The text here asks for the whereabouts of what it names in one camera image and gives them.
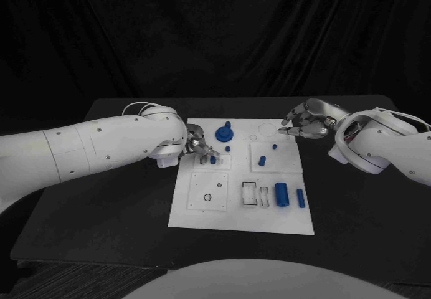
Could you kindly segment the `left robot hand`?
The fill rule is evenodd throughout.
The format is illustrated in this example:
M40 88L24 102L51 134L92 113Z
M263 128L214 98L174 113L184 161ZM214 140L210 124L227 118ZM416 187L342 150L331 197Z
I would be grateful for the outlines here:
M178 158L188 154L200 154L204 157L214 157L214 159L217 159L220 154L213 147L206 144L201 127L195 124L185 124L185 129L187 140Z

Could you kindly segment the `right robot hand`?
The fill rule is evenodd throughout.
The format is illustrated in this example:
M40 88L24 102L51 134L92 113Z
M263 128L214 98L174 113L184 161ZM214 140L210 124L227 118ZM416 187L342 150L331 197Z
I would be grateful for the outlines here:
M329 130L337 131L350 114L337 104L309 98L289 110L282 118L278 133L319 139L327 136Z

